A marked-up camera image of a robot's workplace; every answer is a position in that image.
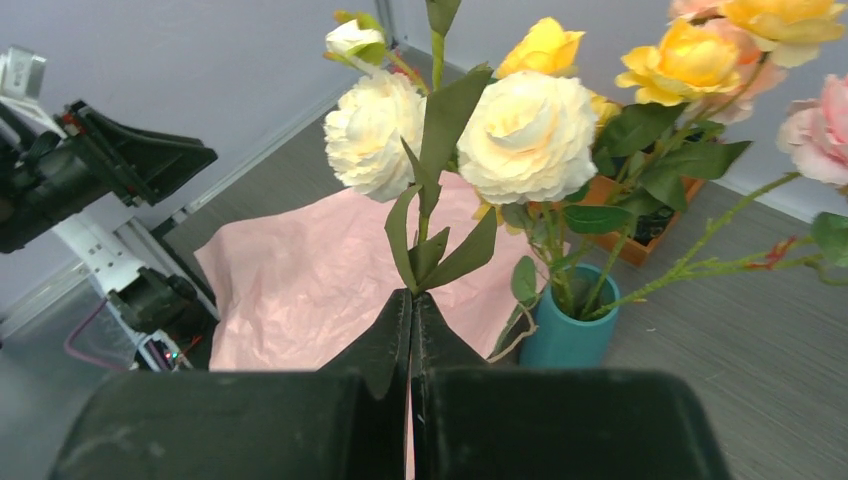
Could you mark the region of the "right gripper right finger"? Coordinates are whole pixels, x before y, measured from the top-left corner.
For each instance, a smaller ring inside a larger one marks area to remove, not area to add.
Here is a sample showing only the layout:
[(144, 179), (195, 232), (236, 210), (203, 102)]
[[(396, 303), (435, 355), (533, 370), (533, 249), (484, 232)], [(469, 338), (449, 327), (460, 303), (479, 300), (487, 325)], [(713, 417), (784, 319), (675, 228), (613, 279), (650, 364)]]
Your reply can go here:
[(418, 479), (727, 479), (694, 391), (660, 371), (486, 362), (434, 299), (414, 302)]

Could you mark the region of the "pink wrapping paper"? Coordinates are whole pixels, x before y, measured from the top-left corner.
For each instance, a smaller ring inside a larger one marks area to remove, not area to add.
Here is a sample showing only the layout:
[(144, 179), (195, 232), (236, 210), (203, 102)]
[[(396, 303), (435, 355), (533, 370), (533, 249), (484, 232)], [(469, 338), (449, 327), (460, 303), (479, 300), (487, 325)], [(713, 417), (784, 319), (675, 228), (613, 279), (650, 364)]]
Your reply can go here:
[[(448, 255), (476, 225), (480, 204), (460, 177), (443, 174), (440, 183), (430, 235), (450, 227)], [(221, 318), (209, 370), (316, 370), (368, 329), (404, 288), (384, 231), (393, 205), (345, 189), (220, 228), (195, 252)], [(499, 227), (490, 262), (430, 290), (449, 326), (484, 358), (516, 306), (510, 281), (525, 255), (524, 236)]]

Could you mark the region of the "white rose stem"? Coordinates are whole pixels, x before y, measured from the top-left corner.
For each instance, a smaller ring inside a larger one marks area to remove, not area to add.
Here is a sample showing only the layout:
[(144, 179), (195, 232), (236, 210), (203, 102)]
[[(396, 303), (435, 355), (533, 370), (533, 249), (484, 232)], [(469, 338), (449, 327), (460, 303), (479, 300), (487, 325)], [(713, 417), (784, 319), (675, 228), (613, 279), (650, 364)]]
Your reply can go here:
[(531, 349), (561, 284), (564, 224), (556, 208), (597, 174), (597, 116), (574, 74), (582, 35), (544, 18), (496, 67), (442, 81), (446, 36), (459, 5), (428, 3), (432, 78), (388, 45), (380, 22), (338, 11), (325, 57), (361, 72), (324, 123), (326, 155), (346, 187), (391, 206), (385, 222), (405, 287), (422, 294), (486, 265), (501, 226), (532, 255), (513, 271), (514, 320), (493, 358)]

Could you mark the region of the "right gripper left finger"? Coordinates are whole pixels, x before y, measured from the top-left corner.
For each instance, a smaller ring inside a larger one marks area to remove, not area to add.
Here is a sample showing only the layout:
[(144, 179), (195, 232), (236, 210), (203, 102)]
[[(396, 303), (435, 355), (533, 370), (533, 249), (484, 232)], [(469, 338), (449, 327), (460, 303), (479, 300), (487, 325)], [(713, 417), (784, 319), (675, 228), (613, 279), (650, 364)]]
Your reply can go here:
[(316, 371), (124, 373), (90, 398), (53, 479), (401, 479), (412, 297)]

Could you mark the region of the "yellow pink flower bunch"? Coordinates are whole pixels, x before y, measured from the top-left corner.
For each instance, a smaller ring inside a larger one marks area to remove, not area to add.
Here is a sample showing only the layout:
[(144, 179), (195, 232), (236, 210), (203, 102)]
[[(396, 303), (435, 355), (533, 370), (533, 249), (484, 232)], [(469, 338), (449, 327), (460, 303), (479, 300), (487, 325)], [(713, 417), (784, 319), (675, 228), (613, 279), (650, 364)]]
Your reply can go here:
[(822, 282), (847, 281), (847, 218), (819, 213), (810, 232), (736, 260), (701, 258), (714, 235), (756, 199), (800, 178), (847, 189), (847, 80), (830, 75), (814, 97), (792, 102), (777, 145), (792, 169), (706, 223), (701, 237), (665, 273), (621, 295), (605, 289), (642, 217), (683, 212), (689, 179), (723, 177), (748, 143), (723, 139), (756, 98), (792, 68), (815, 59), (846, 31), (843, 1), (676, 1), (655, 44), (631, 49), (615, 78), (634, 99), (613, 103), (591, 92), (597, 116), (591, 157), (597, 174), (575, 201), (554, 211), (564, 224), (561, 284), (554, 300), (568, 316), (596, 320), (679, 281), (806, 266)]

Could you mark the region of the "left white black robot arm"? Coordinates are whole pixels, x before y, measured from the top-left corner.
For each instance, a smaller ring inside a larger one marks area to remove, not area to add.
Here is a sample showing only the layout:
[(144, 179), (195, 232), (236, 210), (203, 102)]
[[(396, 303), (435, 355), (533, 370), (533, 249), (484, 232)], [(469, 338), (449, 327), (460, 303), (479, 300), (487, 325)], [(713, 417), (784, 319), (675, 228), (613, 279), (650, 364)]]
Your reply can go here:
[(207, 326), (194, 285), (137, 257), (86, 208), (114, 194), (127, 206), (154, 206), (213, 163), (196, 138), (122, 125), (79, 100), (51, 116), (7, 97), (1, 120), (1, 251), (10, 254), (51, 231), (92, 274), (149, 370), (193, 365), (177, 341)]

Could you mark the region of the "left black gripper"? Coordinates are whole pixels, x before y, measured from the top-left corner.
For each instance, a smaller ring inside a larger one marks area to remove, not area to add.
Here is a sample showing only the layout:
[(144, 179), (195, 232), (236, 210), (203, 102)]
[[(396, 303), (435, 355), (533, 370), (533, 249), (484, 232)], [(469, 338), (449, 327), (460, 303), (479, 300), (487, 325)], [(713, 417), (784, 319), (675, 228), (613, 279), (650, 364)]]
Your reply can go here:
[(197, 138), (120, 124), (79, 100), (56, 117), (88, 170), (128, 206), (154, 206), (218, 159)]

